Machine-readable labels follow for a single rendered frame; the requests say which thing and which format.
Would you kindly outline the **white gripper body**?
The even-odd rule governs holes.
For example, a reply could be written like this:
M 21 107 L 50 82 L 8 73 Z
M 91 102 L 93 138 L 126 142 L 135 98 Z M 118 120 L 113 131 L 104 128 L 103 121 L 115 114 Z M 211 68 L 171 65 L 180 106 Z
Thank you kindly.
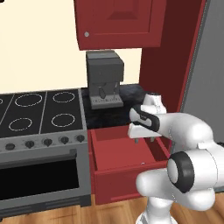
M 160 137 L 160 134 L 152 130 L 146 129 L 141 125 L 131 123 L 128 129 L 129 138 L 144 138 L 144 137 Z

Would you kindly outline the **red open drawer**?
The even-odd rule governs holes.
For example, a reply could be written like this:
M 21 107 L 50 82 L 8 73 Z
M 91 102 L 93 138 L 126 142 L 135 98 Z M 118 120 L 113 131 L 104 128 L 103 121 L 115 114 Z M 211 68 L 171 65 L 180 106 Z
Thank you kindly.
M 126 126 L 90 129 L 88 150 L 92 194 L 97 205 L 138 198 L 136 178 L 141 172 L 164 168 L 171 141 L 164 137 L 128 137 Z

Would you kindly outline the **dark grey coffee machine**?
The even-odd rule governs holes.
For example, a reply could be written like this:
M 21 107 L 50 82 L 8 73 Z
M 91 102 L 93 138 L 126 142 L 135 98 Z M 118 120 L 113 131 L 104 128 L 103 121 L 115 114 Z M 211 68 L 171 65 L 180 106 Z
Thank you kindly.
M 114 50 L 86 51 L 87 88 L 92 109 L 123 106 L 120 82 L 124 63 Z

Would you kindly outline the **red tall cabinet panel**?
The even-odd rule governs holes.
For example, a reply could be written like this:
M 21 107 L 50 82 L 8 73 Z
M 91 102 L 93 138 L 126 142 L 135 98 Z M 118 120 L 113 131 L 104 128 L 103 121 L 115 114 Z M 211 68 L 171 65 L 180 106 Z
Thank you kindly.
M 160 93 L 168 112 L 180 111 L 207 0 L 167 0 L 160 47 L 142 50 L 139 84 Z

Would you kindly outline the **grey fridge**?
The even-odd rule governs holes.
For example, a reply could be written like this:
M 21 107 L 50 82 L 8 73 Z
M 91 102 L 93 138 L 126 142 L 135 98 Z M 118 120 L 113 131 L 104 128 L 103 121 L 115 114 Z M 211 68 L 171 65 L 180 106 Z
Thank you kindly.
M 180 189 L 224 191 L 224 0 L 206 0 L 180 111 L 189 115 Z

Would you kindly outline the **grey stove with black hob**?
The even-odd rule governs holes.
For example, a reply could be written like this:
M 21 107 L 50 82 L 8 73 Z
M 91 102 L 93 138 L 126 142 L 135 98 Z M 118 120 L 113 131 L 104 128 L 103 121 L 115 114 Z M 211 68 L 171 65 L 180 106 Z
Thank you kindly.
M 85 140 L 76 140 L 83 135 Z M 61 137 L 68 137 L 63 144 Z M 7 151 L 28 151 L 49 148 L 43 144 L 52 139 L 49 147 L 86 144 L 88 149 L 88 129 L 80 89 L 50 90 L 28 93 L 0 94 L 0 154 Z M 28 149 L 26 141 L 35 144 Z M 14 150 L 6 150 L 6 144 L 15 144 Z M 4 218 L 41 211 L 17 213 Z

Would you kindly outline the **grey oven door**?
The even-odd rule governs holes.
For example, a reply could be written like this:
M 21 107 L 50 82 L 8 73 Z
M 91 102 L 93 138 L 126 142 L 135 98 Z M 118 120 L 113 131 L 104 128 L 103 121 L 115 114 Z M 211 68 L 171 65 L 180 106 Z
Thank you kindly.
M 85 143 L 7 151 L 0 162 L 43 158 L 77 150 L 71 160 L 0 170 L 0 214 L 15 215 L 57 207 L 91 204 L 88 146 Z

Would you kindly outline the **red wall cupboard door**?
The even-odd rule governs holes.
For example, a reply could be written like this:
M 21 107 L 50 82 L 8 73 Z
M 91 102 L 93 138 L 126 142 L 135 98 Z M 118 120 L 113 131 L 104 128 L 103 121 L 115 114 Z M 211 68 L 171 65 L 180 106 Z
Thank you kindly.
M 73 1 L 81 50 L 160 46 L 167 0 Z

